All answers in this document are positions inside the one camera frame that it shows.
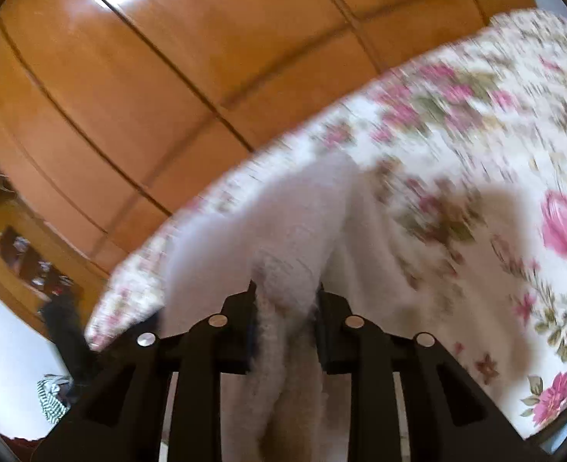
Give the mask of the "white knitted sweater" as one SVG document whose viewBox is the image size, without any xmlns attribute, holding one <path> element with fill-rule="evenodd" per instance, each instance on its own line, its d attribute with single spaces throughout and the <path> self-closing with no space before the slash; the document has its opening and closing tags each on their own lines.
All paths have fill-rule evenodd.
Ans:
<svg viewBox="0 0 567 462">
<path fill-rule="evenodd" d="M 222 382 L 226 461 L 320 457 L 325 394 L 311 318 L 358 175 L 350 156 L 333 151 L 233 212 L 189 220 L 173 241 L 162 335 L 188 331 L 228 295 L 257 285 L 257 353 L 249 374 Z"/>
</svg>

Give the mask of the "green striped cloth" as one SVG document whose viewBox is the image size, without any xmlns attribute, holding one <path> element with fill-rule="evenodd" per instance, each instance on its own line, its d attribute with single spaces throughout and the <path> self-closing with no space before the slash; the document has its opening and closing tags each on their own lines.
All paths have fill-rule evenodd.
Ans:
<svg viewBox="0 0 567 462">
<path fill-rule="evenodd" d="M 57 424 L 71 408 L 68 393 L 72 380 L 66 375 L 45 374 L 36 384 L 37 397 L 46 421 Z"/>
</svg>

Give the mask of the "wooden shelf unit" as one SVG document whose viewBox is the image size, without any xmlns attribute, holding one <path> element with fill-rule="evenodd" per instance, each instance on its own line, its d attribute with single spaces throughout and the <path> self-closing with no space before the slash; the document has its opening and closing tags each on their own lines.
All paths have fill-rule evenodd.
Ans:
<svg viewBox="0 0 567 462">
<path fill-rule="evenodd" d="M 58 238 L 17 201 L 0 203 L 0 300 L 40 335 L 40 308 L 52 296 L 73 294 L 85 325 L 105 285 L 105 275 Z"/>
</svg>

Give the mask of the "floral bedspread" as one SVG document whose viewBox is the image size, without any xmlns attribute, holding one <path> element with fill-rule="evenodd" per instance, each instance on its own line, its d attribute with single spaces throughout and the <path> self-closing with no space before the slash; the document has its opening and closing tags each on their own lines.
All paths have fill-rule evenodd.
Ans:
<svg viewBox="0 0 567 462">
<path fill-rule="evenodd" d="M 380 321 L 394 300 L 531 437 L 567 408 L 567 18 L 494 16 L 370 82 L 227 172 L 122 262 L 85 337 L 102 349 L 157 311 L 172 256 L 215 236 L 271 181 L 342 151 L 380 224 L 348 222 L 325 276 Z"/>
</svg>

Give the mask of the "wooden wardrobe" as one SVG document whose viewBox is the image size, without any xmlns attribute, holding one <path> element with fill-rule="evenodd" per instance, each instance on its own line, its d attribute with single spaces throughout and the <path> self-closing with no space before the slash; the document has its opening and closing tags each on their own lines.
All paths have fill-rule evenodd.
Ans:
<svg viewBox="0 0 567 462">
<path fill-rule="evenodd" d="M 534 0 L 2 0 L 0 167 L 112 268 L 250 151 Z"/>
</svg>

